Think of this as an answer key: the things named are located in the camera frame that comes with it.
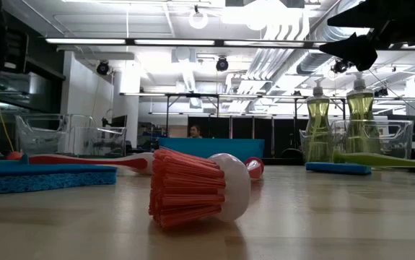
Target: person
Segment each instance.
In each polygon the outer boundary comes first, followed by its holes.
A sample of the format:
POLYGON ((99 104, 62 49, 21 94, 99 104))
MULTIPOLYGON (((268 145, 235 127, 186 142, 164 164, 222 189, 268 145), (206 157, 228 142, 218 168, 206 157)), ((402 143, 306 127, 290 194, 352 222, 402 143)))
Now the person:
POLYGON ((198 125, 192 125, 190 128, 190 138, 202 138, 201 127, 198 125))

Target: pump dispenser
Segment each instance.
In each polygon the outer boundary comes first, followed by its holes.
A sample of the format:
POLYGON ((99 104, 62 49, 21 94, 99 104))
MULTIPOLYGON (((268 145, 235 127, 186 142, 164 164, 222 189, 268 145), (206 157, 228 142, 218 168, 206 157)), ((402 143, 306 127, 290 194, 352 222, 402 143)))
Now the pump dispenser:
POLYGON ((374 120, 372 114, 374 92, 366 88, 362 72, 357 72, 355 75, 357 78, 354 81, 353 90, 346 95, 351 120, 347 129, 346 152, 379 153, 379 133, 374 122, 359 121, 374 120))
POLYGON ((304 138, 305 160, 307 162, 329 162, 331 160, 329 134, 329 97, 323 94, 322 79, 316 80, 313 96, 307 99, 308 125, 304 138))

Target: green handle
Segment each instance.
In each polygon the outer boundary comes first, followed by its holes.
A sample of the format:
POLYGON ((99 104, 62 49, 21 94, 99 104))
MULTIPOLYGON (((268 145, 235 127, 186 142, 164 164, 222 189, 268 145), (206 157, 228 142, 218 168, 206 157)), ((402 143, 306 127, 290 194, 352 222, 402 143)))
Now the green handle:
POLYGON ((371 167, 410 167, 415 168, 415 160, 400 159, 386 155, 377 155, 367 152, 341 154, 338 151, 333 153, 335 163, 357 163, 371 167))

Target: red brush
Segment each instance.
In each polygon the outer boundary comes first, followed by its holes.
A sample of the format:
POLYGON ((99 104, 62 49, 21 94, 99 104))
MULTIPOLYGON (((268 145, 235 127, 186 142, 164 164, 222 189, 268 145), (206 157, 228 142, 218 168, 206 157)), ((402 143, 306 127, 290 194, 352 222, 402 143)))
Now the red brush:
POLYGON ((257 157, 251 157, 245 161, 245 167, 247 167, 250 180, 251 181, 258 181, 262 177, 263 171, 265 170, 265 165, 263 164, 262 160, 258 159, 257 157))
POLYGON ((248 207, 250 176, 236 157, 154 153, 149 214, 163 228, 214 215, 233 221, 248 207))
MULTIPOLYGON (((9 155, 9 160, 16 160, 18 154, 9 155)), ((116 159, 84 159, 64 155, 31 155, 29 163, 33 165, 54 165, 54 164, 91 164, 91 165, 112 165, 116 167, 127 167, 137 173, 152 174, 152 152, 129 155, 116 159)))

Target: table surface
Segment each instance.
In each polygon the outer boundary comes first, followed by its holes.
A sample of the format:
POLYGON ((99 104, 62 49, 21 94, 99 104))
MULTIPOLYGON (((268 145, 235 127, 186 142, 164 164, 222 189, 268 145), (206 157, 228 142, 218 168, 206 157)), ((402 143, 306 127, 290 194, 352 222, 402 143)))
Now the table surface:
POLYGON ((150 179, 0 194, 0 259, 415 259, 415 175, 267 166, 236 222, 161 231, 150 179))

